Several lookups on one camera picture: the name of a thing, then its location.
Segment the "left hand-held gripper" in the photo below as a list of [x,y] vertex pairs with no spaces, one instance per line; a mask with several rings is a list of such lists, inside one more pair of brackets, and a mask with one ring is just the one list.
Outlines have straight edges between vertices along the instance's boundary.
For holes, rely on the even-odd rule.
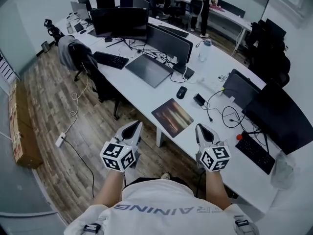
[[115,136],[105,142],[100,158],[107,169],[125,172],[128,168],[136,167],[142,128],[141,121],[130,122],[120,127]]

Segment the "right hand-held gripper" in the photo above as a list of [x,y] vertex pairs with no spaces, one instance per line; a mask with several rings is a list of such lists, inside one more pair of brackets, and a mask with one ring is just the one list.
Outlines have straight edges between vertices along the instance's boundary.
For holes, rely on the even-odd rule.
[[[220,142],[219,135],[210,127],[204,124],[197,124],[195,128],[196,142],[202,145],[206,142]],[[228,145],[223,142],[210,147],[202,148],[198,152],[198,166],[209,172],[221,171],[225,169],[231,159]]]

